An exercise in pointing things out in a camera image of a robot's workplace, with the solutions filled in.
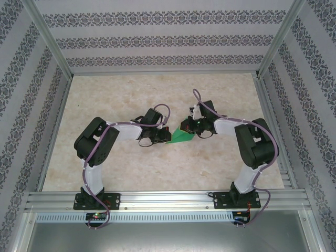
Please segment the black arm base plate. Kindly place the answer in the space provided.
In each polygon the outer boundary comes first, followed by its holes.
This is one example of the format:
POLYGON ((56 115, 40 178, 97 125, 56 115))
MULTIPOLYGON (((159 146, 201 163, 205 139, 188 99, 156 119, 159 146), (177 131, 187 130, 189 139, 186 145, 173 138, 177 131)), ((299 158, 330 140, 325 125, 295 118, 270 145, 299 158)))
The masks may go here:
POLYGON ((243 209, 261 208, 259 194, 256 191, 251 191, 247 194, 233 195, 231 192, 214 192, 213 201, 215 209, 243 209))
MULTIPOLYGON (((104 193, 103 196, 97 196, 109 210, 119 210, 120 197, 118 193, 104 193)), ((89 199, 81 193, 76 194, 73 203, 74 210, 104 210, 105 207, 89 195, 89 199)))

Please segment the wide aluminium mounting rail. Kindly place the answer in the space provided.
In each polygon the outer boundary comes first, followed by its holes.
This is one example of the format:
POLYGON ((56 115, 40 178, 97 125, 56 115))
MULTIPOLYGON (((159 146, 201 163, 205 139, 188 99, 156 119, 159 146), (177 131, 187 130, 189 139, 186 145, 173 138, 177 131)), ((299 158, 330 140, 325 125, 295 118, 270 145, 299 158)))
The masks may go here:
MULTIPOLYGON (((107 192, 118 193, 119 210, 112 211, 244 211, 251 209, 265 210, 302 210, 311 209, 308 196, 303 189, 279 189, 269 192, 258 192, 261 208, 215 209, 208 191, 144 191, 144 192, 107 192)), ((25 211, 89 211, 74 210, 75 192, 38 192, 30 193, 25 204, 25 211)))

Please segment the aluminium table edge rail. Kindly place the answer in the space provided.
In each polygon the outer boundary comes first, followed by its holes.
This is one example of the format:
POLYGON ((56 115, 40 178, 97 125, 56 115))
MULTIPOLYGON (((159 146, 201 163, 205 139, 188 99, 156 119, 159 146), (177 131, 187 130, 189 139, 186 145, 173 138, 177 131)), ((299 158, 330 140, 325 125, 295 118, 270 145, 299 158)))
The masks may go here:
POLYGON ((279 155, 277 158, 277 163, 280 169, 280 174, 285 174, 287 177, 283 180, 283 184, 286 189, 298 189, 297 182, 295 180, 295 176, 293 174, 293 170, 286 152, 286 148, 284 146, 280 130, 276 121, 276 115, 272 109, 272 105, 270 99, 268 97, 267 90, 263 83, 256 73, 252 73, 252 78, 254 81, 254 85, 256 88, 256 92, 258 95, 258 99, 261 105, 262 112, 264 114, 265 120, 271 130, 279 148, 279 155))

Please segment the thin aluminium cross rail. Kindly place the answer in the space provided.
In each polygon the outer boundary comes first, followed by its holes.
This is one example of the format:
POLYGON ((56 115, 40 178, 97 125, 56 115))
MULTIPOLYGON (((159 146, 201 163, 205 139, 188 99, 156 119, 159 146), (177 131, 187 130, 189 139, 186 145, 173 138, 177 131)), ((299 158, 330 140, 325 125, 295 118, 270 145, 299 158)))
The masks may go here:
POLYGON ((133 75, 202 75, 202 74, 252 74, 258 75, 257 70, 190 70, 190 71, 114 71, 114 72, 79 72, 77 76, 133 76, 133 75))

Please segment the aluminium frame post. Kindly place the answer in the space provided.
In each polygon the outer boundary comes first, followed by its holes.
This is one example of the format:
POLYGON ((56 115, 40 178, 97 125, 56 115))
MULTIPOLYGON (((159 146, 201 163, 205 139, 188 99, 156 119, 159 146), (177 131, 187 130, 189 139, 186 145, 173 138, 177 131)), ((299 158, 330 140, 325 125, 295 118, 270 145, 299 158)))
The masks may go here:
POLYGON ((40 32, 43 40, 50 49, 52 55, 54 56, 58 66, 61 68, 62 72, 65 74, 68 80, 73 79, 73 73, 70 69, 69 64, 67 63, 64 55, 62 54, 54 36, 52 35, 47 23, 45 22, 42 14, 37 8, 34 0, 21 0, 24 8, 27 10, 29 16, 40 32))
POLYGON ((257 78, 260 79, 266 72, 268 66, 273 60, 278 48, 285 39, 288 31, 290 30, 291 25, 296 19, 297 15, 301 11, 306 0, 293 0, 287 14, 285 15, 283 22, 281 23, 273 41, 270 44, 269 49, 267 50, 259 69, 256 71, 257 78))

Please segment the grey metal sheet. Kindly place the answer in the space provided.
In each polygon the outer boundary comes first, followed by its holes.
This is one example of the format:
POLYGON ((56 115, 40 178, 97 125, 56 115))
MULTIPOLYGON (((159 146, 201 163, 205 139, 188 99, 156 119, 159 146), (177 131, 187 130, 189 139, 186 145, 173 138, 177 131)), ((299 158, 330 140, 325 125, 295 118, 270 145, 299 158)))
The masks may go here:
POLYGON ((37 223, 28 252, 310 252, 296 212, 269 211, 242 228, 230 222, 37 223))

